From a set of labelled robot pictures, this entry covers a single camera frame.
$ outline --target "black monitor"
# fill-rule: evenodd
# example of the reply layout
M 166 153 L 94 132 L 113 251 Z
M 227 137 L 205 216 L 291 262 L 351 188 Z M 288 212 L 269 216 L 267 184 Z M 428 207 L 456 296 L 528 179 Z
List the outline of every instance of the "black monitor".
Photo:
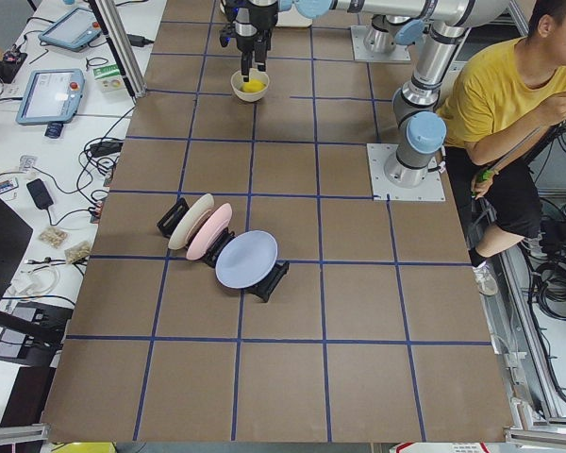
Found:
M 0 300 L 17 272 L 32 233 L 31 226 L 0 199 Z M 28 365 L 50 363 L 72 311 L 21 302 L 14 314 L 0 311 L 0 327 L 5 328 L 0 335 L 0 360 Z

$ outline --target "man's ear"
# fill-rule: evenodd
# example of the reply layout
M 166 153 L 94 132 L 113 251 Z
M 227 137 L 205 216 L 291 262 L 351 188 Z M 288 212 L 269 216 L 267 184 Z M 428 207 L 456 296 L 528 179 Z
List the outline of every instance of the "man's ear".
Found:
M 556 21 L 549 14 L 543 14 L 539 19 L 537 31 L 543 38 L 547 38 L 556 27 Z

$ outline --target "light blue plate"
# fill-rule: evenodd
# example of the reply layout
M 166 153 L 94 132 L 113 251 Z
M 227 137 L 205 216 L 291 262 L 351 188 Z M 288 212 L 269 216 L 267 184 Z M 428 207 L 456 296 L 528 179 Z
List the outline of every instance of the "light blue plate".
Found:
M 247 288 L 265 278 L 276 262 L 275 238 L 248 231 L 233 239 L 216 261 L 216 277 L 228 288 Z

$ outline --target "black hair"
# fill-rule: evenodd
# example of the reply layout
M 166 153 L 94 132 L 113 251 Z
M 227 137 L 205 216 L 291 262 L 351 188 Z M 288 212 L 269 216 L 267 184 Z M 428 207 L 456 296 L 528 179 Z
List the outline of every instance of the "black hair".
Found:
M 539 21 L 545 14 L 553 17 L 561 25 L 566 17 L 566 0 L 537 0 L 528 22 L 528 39 L 537 33 Z

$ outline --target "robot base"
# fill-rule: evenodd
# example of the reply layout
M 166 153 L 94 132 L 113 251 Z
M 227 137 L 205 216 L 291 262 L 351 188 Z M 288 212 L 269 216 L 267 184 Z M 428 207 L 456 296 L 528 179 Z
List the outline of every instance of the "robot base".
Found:
M 397 45 L 392 52 L 387 54 L 380 54 L 368 50 L 364 44 L 365 35 L 368 31 L 369 27 L 367 25 L 352 25 L 350 27 L 355 61 L 411 63 L 411 55 L 408 53 L 408 48 L 405 45 Z
M 368 143 L 369 173 L 374 200 L 386 201 L 388 197 L 394 201 L 446 201 L 442 188 L 441 175 L 438 172 L 428 173 L 424 181 L 417 187 L 406 189 L 391 182 L 384 173 L 384 164 L 388 157 L 396 152 L 397 144 Z M 430 167 L 436 167 L 434 158 Z

